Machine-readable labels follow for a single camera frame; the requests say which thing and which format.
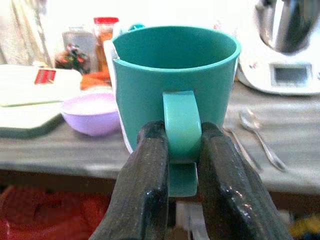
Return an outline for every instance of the stainless steel bowl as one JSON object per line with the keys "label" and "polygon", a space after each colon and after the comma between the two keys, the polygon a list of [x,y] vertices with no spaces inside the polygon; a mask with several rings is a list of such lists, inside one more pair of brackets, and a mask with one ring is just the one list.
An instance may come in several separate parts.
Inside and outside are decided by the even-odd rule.
{"label": "stainless steel bowl", "polygon": [[308,44],[320,0],[261,0],[256,9],[264,43],[278,52],[291,53]]}

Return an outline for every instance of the yellow object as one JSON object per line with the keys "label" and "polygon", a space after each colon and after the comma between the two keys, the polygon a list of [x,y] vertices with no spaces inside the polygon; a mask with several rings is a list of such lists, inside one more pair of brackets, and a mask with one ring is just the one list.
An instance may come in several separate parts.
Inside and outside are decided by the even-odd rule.
{"label": "yellow object", "polygon": [[320,215],[312,215],[296,221],[289,226],[289,232],[294,238],[302,237],[306,233],[320,233]]}

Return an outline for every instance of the appliance display screen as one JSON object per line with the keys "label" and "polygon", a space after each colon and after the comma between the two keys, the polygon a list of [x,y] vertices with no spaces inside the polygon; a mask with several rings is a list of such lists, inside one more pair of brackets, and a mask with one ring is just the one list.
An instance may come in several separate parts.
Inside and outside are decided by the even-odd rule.
{"label": "appliance display screen", "polygon": [[273,77],[277,86],[304,87],[308,82],[308,68],[306,65],[274,66]]}

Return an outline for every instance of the red label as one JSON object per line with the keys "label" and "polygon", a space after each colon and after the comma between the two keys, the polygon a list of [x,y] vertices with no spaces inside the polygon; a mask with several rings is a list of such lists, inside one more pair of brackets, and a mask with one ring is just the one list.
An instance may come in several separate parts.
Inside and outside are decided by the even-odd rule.
{"label": "red label", "polygon": [[56,71],[39,69],[34,84],[53,84],[55,81]]}

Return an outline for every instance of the red fabric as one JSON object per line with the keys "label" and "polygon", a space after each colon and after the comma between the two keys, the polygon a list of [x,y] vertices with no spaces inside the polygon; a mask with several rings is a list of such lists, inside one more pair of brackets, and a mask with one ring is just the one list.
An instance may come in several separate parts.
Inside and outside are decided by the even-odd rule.
{"label": "red fabric", "polygon": [[100,195],[9,187],[0,196],[0,239],[87,240],[109,201]]}

